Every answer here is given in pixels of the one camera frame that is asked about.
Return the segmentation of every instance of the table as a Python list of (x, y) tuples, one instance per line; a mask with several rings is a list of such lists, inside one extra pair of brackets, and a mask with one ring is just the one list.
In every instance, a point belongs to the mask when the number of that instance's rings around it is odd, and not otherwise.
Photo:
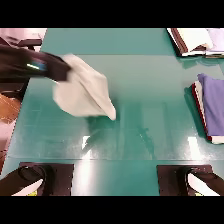
[(53, 81), (32, 78), (1, 177), (21, 161), (74, 163), (72, 195), (158, 195), (158, 164), (209, 163), (224, 178), (224, 146), (205, 139), (189, 88), (202, 72), (223, 79), (222, 60), (176, 58), (161, 28), (48, 29), (41, 50), (103, 73), (117, 119), (73, 117)]

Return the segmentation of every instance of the glossy table surface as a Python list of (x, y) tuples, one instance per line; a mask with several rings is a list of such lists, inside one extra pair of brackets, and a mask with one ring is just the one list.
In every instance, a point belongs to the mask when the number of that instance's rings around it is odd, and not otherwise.
[(108, 79), (116, 121), (73, 117), (55, 83), (31, 79), (2, 177), (20, 161), (74, 163), (72, 195), (158, 195), (156, 165), (205, 164), (224, 178), (224, 146), (205, 139), (190, 85), (223, 79), (223, 60), (176, 58), (165, 29), (48, 29), (42, 51), (73, 53)]

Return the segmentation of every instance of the crumpled white cloth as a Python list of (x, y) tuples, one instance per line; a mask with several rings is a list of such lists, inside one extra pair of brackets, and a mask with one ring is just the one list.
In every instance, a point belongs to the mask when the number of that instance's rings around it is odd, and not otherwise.
[(81, 58), (69, 54), (62, 59), (72, 68), (67, 82), (57, 82), (53, 99), (65, 112), (73, 116), (106, 115), (116, 119), (116, 110), (108, 93), (107, 78)]

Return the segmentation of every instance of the floor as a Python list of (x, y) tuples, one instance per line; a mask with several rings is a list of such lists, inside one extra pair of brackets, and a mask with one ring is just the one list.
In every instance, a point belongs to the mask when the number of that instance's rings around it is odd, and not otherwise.
[[(27, 28), (26, 32), (30, 34), (38, 34), (41, 39), (44, 39), (47, 28)], [(35, 51), (40, 51), (40, 47), (35, 47)], [(2, 117), (0, 115), (0, 174), (2, 171), (2, 167), (5, 161), (5, 156), (7, 154), (8, 146), (10, 143), (10, 139), (16, 124), (16, 118), (12, 122), (2, 121)]]

